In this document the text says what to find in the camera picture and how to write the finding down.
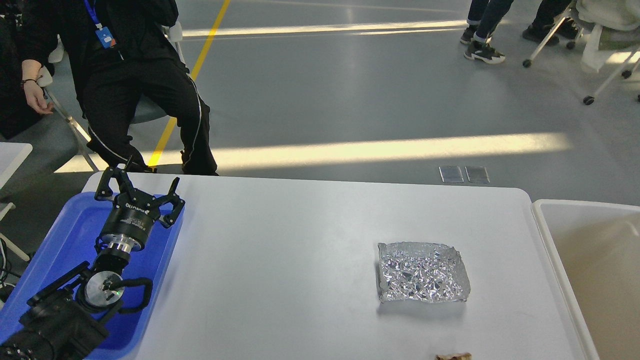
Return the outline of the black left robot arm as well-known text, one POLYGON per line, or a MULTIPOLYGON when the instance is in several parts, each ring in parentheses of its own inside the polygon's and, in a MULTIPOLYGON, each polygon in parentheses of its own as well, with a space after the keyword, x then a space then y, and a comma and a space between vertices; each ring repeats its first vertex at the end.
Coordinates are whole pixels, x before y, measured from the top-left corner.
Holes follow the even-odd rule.
POLYGON ((3 360, 111 360, 146 330, 178 239, 179 178, 166 194, 107 168, 62 210, 1 311, 3 360))

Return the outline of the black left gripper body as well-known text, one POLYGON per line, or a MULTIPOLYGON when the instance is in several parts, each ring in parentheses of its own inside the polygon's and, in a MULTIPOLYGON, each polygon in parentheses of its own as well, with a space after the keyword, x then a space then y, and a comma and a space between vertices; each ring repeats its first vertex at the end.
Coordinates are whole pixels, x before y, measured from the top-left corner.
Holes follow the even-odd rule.
POLYGON ((141 190, 117 194, 100 239, 105 243, 127 240, 133 251, 143 250, 155 221, 160 218, 160 208, 152 205, 154 200, 153 194, 141 190))

